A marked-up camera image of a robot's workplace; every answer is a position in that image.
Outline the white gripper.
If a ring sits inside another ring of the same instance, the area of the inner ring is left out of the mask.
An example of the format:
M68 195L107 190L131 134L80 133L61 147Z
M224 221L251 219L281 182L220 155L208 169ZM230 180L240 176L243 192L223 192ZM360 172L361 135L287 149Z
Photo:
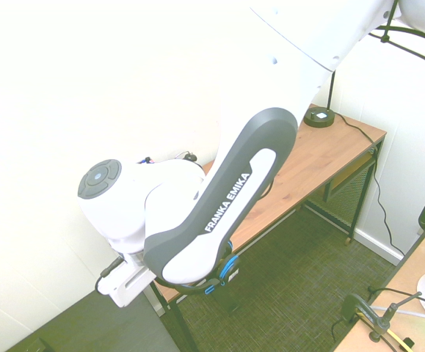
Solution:
M109 296L115 304L127 307L152 281L154 273L146 266L123 261L97 284L97 291Z

